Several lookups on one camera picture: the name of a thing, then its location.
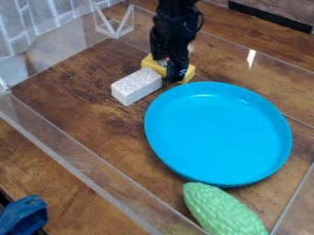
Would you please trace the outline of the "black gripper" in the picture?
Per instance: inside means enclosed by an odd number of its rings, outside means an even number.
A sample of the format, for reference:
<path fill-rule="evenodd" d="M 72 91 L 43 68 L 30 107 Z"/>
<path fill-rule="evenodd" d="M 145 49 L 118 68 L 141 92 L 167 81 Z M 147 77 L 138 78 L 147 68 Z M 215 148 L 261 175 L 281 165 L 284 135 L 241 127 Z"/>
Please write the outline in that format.
<path fill-rule="evenodd" d="M 187 74 L 190 42 L 197 38 L 197 32 L 202 28 L 199 18 L 202 12 L 190 8 L 179 16 L 173 17 L 169 13 L 158 10 L 153 17 L 154 26 L 150 31 L 150 48 L 155 61 L 167 61 L 167 82 L 181 82 Z"/>

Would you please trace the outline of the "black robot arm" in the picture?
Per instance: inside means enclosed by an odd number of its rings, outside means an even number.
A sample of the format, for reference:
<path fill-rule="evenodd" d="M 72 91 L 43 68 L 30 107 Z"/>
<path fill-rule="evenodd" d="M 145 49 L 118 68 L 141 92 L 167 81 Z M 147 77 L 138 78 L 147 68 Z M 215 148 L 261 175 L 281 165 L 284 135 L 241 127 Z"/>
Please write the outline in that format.
<path fill-rule="evenodd" d="M 150 30 L 150 47 L 155 61 L 166 60 L 167 82 L 181 82 L 187 74 L 190 42 L 203 24 L 199 0 L 158 0 L 154 26 Z"/>

